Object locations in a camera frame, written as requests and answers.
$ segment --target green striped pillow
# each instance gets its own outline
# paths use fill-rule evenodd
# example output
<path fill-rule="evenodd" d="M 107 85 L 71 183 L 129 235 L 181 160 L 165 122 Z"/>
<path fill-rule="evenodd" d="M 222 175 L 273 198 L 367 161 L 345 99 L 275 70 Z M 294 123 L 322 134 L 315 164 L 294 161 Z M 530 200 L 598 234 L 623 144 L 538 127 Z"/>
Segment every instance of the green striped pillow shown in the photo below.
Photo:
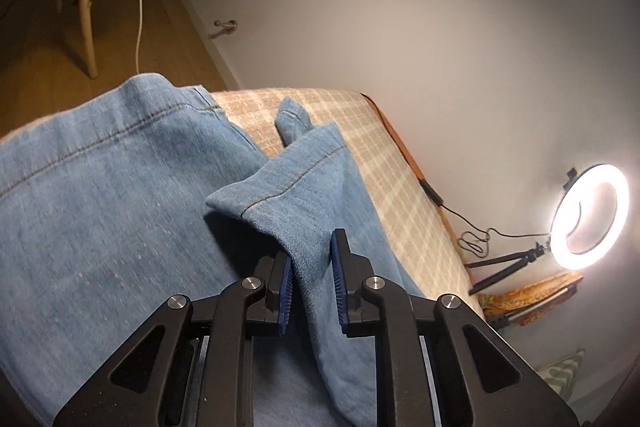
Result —
<path fill-rule="evenodd" d="M 574 389 L 575 375 L 580 369 L 584 349 L 578 349 L 574 354 L 562 357 L 553 363 L 545 365 L 537 370 L 537 374 L 542 377 L 549 387 L 556 391 L 562 399 L 569 400 Z"/>

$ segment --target triangular cutout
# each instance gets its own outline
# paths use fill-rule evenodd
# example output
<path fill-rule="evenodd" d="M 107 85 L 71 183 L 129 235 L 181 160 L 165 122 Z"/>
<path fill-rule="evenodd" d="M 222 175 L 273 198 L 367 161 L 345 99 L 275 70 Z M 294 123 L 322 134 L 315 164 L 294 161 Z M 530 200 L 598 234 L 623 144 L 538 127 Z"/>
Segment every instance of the triangular cutout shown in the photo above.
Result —
<path fill-rule="evenodd" d="M 466 325 L 463 332 L 486 393 L 495 393 L 520 381 L 520 372 L 478 328 Z"/>
<path fill-rule="evenodd" d="M 111 373 L 110 380 L 115 385 L 125 387 L 136 393 L 144 393 L 156 363 L 156 356 L 164 336 L 164 326 L 156 326 L 131 351 Z"/>

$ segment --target blue denim garment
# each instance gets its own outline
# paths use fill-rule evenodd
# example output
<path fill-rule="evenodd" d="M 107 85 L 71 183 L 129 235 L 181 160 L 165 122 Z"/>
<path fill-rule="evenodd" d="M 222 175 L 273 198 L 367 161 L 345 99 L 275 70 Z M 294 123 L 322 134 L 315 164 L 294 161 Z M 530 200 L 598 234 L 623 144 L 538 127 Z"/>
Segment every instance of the blue denim garment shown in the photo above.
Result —
<path fill-rule="evenodd" d="M 287 136 L 268 160 L 203 88 L 143 74 L 0 146 L 0 365 L 41 422 L 168 296 L 216 295 L 273 236 L 306 314 L 257 343 L 256 426 L 375 425 L 372 344 L 339 333 L 331 230 L 404 277 L 337 128 Z"/>

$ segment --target mattress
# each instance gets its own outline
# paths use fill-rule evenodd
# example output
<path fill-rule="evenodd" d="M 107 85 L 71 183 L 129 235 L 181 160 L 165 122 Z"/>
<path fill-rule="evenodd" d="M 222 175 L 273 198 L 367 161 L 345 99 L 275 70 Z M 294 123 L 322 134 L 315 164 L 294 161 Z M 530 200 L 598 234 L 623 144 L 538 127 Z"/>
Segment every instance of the mattress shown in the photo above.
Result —
<path fill-rule="evenodd" d="M 215 92 L 212 96 L 227 118 L 244 128 L 269 156 L 283 149 L 273 120 L 286 96 L 306 108 L 314 125 L 335 121 L 358 165 L 389 244 L 407 273 L 427 298 L 453 293 L 483 316 L 478 300 L 468 295 L 468 274 L 436 207 L 361 94 L 259 89 Z"/>

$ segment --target ring light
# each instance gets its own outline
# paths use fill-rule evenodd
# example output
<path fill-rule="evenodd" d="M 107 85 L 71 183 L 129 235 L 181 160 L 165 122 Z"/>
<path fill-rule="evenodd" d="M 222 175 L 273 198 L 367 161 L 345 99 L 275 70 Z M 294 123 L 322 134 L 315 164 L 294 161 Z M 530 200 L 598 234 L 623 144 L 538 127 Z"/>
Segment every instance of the ring light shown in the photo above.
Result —
<path fill-rule="evenodd" d="M 576 227 L 576 209 L 580 208 L 581 200 L 603 183 L 612 185 L 616 191 L 616 215 L 607 233 L 593 248 L 581 254 L 572 253 L 567 245 L 567 235 Z M 628 210 L 629 187 L 625 175 L 613 165 L 595 165 L 572 180 L 551 225 L 550 247 L 558 264 L 569 270 L 579 270 L 604 257 L 620 235 Z"/>

